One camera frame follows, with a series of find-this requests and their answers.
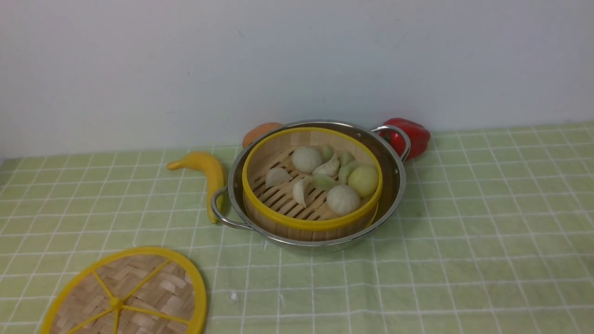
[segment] white wall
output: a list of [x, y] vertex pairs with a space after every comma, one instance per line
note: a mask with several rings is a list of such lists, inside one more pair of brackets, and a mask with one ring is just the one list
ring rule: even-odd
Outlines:
[[592, 0], [0, 1], [0, 156], [594, 118]]

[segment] pot handle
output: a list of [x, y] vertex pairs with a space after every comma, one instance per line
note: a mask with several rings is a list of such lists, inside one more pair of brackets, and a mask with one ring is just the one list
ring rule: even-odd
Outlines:
[[380, 131], [394, 131], [395, 133], [398, 133], [405, 140], [405, 151], [402, 153], [400, 158], [402, 159], [402, 162], [406, 161], [406, 158], [408, 157], [408, 154], [410, 153], [410, 138], [406, 134], [406, 132], [404, 132], [401, 128], [395, 127], [393, 125], [380, 125], [379, 127], [371, 130], [371, 132], [375, 132], [375, 133], [380, 132]]
[[219, 208], [217, 207], [217, 199], [223, 195], [223, 193], [227, 192], [227, 187], [223, 187], [219, 190], [217, 190], [214, 194], [213, 197], [210, 199], [210, 207], [213, 209], [213, 213], [215, 216], [217, 216], [217, 218], [223, 222], [223, 224], [232, 227], [232, 228], [238, 228], [238, 229], [247, 229], [247, 230], [253, 230], [248, 224], [246, 223], [242, 223], [242, 222], [235, 222], [233, 220], [228, 219], [227, 217], [225, 217], [221, 211], [219, 211]]

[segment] yellow steamer rim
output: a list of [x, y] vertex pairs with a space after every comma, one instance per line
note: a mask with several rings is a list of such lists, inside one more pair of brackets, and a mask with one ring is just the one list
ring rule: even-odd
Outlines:
[[[298, 219], [283, 215], [279, 212], [274, 211], [273, 209], [269, 208], [264, 204], [254, 193], [251, 186], [249, 185], [248, 175], [249, 170], [248, 168], [251, 166], [252, 158], [254, 154], [258, 152], [258, 149], [262, 148], [267, 143], [271, 142], [272, 140], [279, 138], [281, 136], [285, 136], [292, 133], [301, 133], [301, 132], [319, 132], [319, 133], [326, 133], [331, 134], [337, 137], [340, 137], [343, 140], [349, 141], [351, 144], [359, 147], [363, 152], [365, 152], [373, 161], [373, 164], [378, 172], [378, 187], [375, 190], [375, 193], [371, 196], [370, 200], [367, 201], [363, 206], [361, 206], [356, 211], [342, 217], [338, 218], [331, 218], [326, 220], [305, 220], [305, 219]], [[317, 128], [317, 127], [304, 127], [304, 128], [291, 128], [283, 131], [279, 131], [278, 133], [274, 133], [264, 139], [262, 139], [258, 144], [254, 146], [254, 148], [250, 151], [248, 157], [245, 159], [245, 163], [242, 169], [242, 184], [244, 187], [244, 193], [247, 200], [266, 218], [284, 225], [288, 228], [299, 229], [302, 231], [311, 231], [311, 232], [323, 232], [323, 231], [331, 231], [335, 229], [344, 228], [358, 219], [367, 215], [370, 211], [377, 210], [377, 204], [380, 200], [381, 190], [383, 186], [383, 174], [381, 170], [381, 166], [377, 158], [374, 154], [368, 149], [365, 145], [358, 142], [352, 137], [347, 136], [346, 134], [342, 134], [338, 131], [333, 131], [325, 128]]]
[[198, 334], [206, 314], [204, 281], [186, 257], [138, 247], [75, 276], [52, 302], [40, 332]]

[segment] bamboo steamer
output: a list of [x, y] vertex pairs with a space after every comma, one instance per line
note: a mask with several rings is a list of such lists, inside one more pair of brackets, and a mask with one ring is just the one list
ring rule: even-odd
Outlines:
[[[313, 187], [306, 194], [307, 207], [293, 200], [293, 185], [307, 174], [293, 168], [291, 155], [299, 146], [325, 144], [335, 151], [350, 152], [359, 163], [375, 166], [378, 171], [375, 193], [363, 198], [359, 209], [346, 216], [337, 217], [330, 211], [326, 191]], [[293, 180], [266, 188], [266, 173], [275, 167], [285, 169]], [[287, 129], [262, 139], [250, 151], [242, 170], [243, 197], [249, 217], [272, 234], [299, 241], [328, 241], [366, 228], [377, 212], [382, 180], [381, 166], [365, 145], [338, 131], [316, 127]]]

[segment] pot rim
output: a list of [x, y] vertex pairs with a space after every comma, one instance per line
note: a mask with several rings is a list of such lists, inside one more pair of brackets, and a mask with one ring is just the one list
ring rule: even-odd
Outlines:
[[[372, 225], [366, 227], [365, 229], [363, 229], [355, 234], [351, 234], [346, 237], [333, 239], [333, 240], [327, 240], [327, 241], [299, 241], [299, 240], [293, 240], [293, 239], [279, 237], [275, 234], [272, 234], [272, 233], [264, 230], [263, 228], [260, 228], [257, 224], [255, 224], [245, 214], [245, 212], [243, 210], [241, 210], [241, 208], [239, 207], [238, 200], [235, 197], [235, 192], [233, 191], [233, 187], [235, 186], [235, 179], [234, 179], [235, 172], [239, 166], [239, 161], [242, 160], [241, 158], [243, 158], [244, 156], [249, 154], [250, 151], [254, 148], [254, 146], [256, 146], [264, 138], [266, 138], [274, 133], [278, 133], [280, 131], [287, 130], [288, 128], [302, 127], [302, 126], [315, 125], [315, 124], [341, 125], [341, 126], [353, 128], [357, 131], [365, 132], [365, 133], [371, 135], [372, 137], [375, 137], [375, 139], [379, 143], [381, 143], [388, 150], [388, 152], [390, 152], [390, 154], [392, 155], [392, 158], [396, 161], [396, 165], [398, 166], [399, 178], [400, 178], [400, 185], [398, 187], [398, 192], [396, 194], [396, 198], [394, 199], [394, 202], [392, 202], [392, 205], [390, 206], [390, 208], [388, 208], [388, 210], [386, 210], [386, 212], [383, 214], [382, 217], [375, 218], [376, 221]], [[229, 200], [231, 202], [231, 205], [233, 206], [233, 209], [238, 214], [238, 216], [250, 228], [252, 228], [253, 230], [257, 231], [258, 233], [260, 233], [261, 235], [263, 235], [264, 237], [266, 237], [272, 241], [276, 241], [276, 242], [279, 242], [282, 244], [298, 245], [298, 246], [306, 246], [306, 247], [320, 247], [320, 246], [331, 246], [331, 245], [343, 244], [343, 243], [351, 241], [351, 240], [356, 240], [356, 239], [370, 233], [371, 231], [378, 228], [381, 224], [383, 224], [394, 213], [396, 208], [398, 208], [398, 205], [400, 205], [400, 202], [402, 201], [402, 197], [404, 196], [405, 188], [406, 188], [406, 173], [405, 173], [405, 169], [404, 169], [404, 164], [402, 162], [401, 157], [396, 153], [396, 151], [394, 151], [394, 149], [389, 145], [389, 143], [387, 141], [383, 140], [378, 134], [376, 134], [375, 132], [373, 132], [371, 130], [361, 128], [360, 126], [353, 124], [353, 123], [335, 121], [333, 119], [307, 119], [304, 121], [292, 122], [292, 123], [285, 124], [280, 128], [276, 128], [276, 129], [272, 130], [271, 132], [268, 132], [268, 133], [262, 135], [261, 137], [254, 140], [251, 144], [249, 144], [246, 148], [244, 148], [240, 152], [240, 154], [235, 158], [235, 161], [233, 161], [233, 165], [231, 166], [231, 169], [229, 170], [229, 176], [228, 176], [228, 181], [227, 181], [227, 192], [229, 195]]]

